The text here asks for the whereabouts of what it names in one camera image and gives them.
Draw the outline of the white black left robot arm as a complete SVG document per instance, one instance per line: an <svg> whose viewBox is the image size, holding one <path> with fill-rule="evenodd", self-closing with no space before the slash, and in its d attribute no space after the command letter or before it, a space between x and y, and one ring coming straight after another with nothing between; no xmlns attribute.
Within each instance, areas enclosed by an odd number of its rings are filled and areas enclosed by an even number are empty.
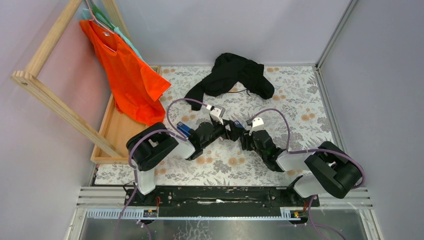
<svg viewBox="0 0 424 240"><path fill-rule="evenodd" d="M223 124L216 121L202 122L197 129L192 129L182 122L177 124L182 131L183 139L174 135L161 122L148 127L128 140L126 148L129 153L129 163L134 168L136 199L144 206L155 200L156 166L167 157L194 160L203 154L203 150L214 141L237 141L243 131L243 126L237 121L224 120Z"/></svg>

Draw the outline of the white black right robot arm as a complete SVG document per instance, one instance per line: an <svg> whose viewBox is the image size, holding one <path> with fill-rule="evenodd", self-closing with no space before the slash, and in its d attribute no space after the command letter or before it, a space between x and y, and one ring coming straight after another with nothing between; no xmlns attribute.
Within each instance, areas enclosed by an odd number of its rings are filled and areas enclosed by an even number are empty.
<svg viewBox="0 0 424 240"><path fill-rule="evenodd" d="M289 185L286 198L293 206L324 193L343 199L364 182L363 168L330 141L324 141L316 149L289 151L277 147L266 130L245 131L240 141L243 150L254 151L274 172L310 172Z"/></svg>

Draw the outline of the blue stapler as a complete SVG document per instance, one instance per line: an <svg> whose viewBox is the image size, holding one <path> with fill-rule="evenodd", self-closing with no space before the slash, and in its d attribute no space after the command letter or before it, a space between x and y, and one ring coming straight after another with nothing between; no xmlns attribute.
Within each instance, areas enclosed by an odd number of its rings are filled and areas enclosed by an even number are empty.
<svg viewBox="0 0 424 240"><path fill-rule="evenodd" d="M191 136L191 133L194 131L193 129L191 129L189 126L187 126L181 121L177 123L177 129L186 137Z"/></svg>
<svg viewBox="0 0 424 240"><path fill-rule="evenodd" d="M234 126L239 132L243 132L245 130L244 126L238 120L234 121Z"/></svg>

